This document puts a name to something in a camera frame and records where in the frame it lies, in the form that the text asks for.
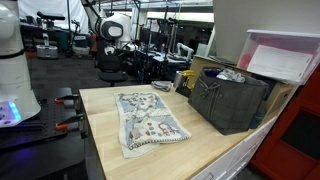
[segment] blue light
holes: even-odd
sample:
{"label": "blue light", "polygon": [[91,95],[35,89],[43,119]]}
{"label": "blue light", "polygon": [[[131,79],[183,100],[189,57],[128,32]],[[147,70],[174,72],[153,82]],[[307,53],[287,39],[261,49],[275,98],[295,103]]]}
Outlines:
{"label": "blue light", "polygon": [[16,105],[14,104],[14,102],[9,102],[9,106],[11,108],[11,111],[12,111],[13,115],[14,115],[14,118],[16,120],[20,121],[21,120],[21,116],[20,116],[19,111],[18,111]]}

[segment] black basket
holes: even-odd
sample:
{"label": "black basket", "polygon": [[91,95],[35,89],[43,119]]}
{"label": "black basket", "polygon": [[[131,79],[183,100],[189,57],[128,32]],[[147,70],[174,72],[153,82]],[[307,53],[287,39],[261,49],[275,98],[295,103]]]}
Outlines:
{"label": "black basket", "polygon": [[217,69],[203,68],[188,102],[221,134],[245,132],[268,84],[243,75],[244,83],[222,80],[215,77],[218,73]]}

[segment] white cabinet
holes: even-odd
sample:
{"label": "white cabinet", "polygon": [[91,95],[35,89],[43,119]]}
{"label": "white cabinet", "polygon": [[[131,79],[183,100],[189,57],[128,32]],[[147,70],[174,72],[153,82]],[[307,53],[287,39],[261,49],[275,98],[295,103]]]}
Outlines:
{"label": "white cabinet", "polygon": [[259,127],[242,142],[193,177],[193,179],[225,180],[234,178],[249,163],[276,119],[277,117],[274,117]]}

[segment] patterned fabric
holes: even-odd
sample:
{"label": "patterned fabric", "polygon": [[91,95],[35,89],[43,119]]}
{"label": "patterned fabric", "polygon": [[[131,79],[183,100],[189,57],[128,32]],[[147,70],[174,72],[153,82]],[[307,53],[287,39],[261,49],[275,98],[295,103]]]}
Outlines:
{"label": "patterned fabric", "polygon": [[158,94],[120,93],[115,97],[120,114],[119,139],[125,158],[142,155],[158,143],[191,137]]}

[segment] chair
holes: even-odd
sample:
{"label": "chair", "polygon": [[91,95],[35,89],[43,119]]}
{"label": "chair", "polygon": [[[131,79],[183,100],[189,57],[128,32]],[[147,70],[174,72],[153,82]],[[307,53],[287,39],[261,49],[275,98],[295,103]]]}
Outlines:
{"label": "chair", "polygon": [[94,59],[94,65],[100,69],[99,79],[109,82],[110,87],[114,87],[114,83],[127,81],[128,76],[121,71],[121,59],[116,54],[107,55],[105,53],[105,43],[104,40],[97,42],[97,56]]}

